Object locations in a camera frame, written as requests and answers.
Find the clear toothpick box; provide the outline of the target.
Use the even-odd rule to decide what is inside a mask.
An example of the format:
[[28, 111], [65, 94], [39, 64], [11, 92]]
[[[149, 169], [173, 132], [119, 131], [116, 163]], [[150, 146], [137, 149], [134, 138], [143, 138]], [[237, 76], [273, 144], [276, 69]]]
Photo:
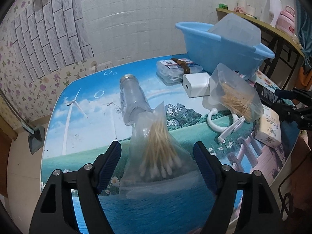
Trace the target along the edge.
[[264, 114], [257, 91], [238, 73], [220, 63], [209, 79], [208, 95], [203, 97], [203, 106], [211, 110], [230, 110], [252, 123]]

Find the translucent plastic container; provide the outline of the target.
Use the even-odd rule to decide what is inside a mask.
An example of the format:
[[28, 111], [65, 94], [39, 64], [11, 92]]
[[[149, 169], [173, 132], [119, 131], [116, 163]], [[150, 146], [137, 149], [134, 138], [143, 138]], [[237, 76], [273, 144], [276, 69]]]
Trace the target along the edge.
[[261, 43], [261, 30], [234, 13], [227, 14], [207, 32], [249, 46]]

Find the bag of cotton swabs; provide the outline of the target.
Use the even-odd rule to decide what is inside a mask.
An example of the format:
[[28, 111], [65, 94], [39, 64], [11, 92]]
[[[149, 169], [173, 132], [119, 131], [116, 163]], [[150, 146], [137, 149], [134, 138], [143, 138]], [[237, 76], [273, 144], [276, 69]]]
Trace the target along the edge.
[[200, 182], [197, 164], [169, 133], [164, 104], [137, 115], [120, 194], [127, 198], [193, 189]]

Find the clear glass bottle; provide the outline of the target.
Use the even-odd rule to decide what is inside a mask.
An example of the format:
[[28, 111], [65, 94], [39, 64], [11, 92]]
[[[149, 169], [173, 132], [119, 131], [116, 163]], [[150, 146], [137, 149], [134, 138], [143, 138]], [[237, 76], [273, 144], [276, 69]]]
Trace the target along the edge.
[[143, 112], [152, 112], [137, 78], [126, 74], [120, 79], [120, 102], [125, 125], [132, 125]]

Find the side table with black legs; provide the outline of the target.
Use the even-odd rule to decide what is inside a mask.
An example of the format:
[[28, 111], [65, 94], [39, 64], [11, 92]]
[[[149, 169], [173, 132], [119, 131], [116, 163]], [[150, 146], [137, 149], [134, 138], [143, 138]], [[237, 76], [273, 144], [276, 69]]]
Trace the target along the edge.
[[305, 58], [300, 45], [290, 36], [268, 23], [241, 13], [238, 16], [260, 28], [262, 43], [275, 54], [275, 58], [266, 59], [262, 63], [260, 71], [282, 89], [292, 88]]

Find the pink thermos jug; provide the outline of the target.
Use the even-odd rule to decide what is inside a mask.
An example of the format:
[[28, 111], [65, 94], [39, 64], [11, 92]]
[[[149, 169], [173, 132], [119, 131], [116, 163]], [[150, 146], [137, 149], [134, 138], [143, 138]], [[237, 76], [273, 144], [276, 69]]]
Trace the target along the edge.
[[295, 34], [295, 10], [291, 6], [286, 5], [285, 9], [280, 12], [276, 28], [293, 37]]

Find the white kettle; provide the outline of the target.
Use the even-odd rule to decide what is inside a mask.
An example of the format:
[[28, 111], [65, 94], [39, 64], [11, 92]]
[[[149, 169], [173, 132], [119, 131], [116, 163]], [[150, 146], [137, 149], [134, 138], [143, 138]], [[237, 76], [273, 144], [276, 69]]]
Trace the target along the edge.
[[275, 27], [281, 10], [282, 3], [280, 0], [263, 0], [260, 21]]

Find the white charger adapter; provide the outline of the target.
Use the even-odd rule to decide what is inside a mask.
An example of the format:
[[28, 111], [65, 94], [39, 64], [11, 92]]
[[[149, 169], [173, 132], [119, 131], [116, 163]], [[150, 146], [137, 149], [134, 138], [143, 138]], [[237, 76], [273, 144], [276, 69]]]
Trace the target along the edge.
[[206, 72], [183, 75], [182, 85], [189, 98], [210, 95], [210, 75]]

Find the blue plastic basin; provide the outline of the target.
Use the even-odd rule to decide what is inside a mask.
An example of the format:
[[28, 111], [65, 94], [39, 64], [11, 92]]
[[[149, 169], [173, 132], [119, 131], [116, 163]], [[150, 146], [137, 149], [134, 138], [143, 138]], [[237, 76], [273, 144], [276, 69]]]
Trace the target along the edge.
[[262, 43], [248, 46], [209, 33], [212, 24], [179, 22], [175, 25], [184, 35], [189, 59], [210, 74], [222, 63], [249, 80], [254, 77], [265, 59], [275, 58], [274, 52]]

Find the green small box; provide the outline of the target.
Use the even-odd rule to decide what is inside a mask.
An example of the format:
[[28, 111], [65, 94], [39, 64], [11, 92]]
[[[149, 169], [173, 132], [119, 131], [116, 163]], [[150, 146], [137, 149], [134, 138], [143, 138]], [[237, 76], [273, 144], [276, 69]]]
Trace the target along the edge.
[[228, 10], [228, 5], [223, 4], [223, 3], [219, 3], [218, 8], [219, 8], [219, 9], [225, 9], [225, 10]]

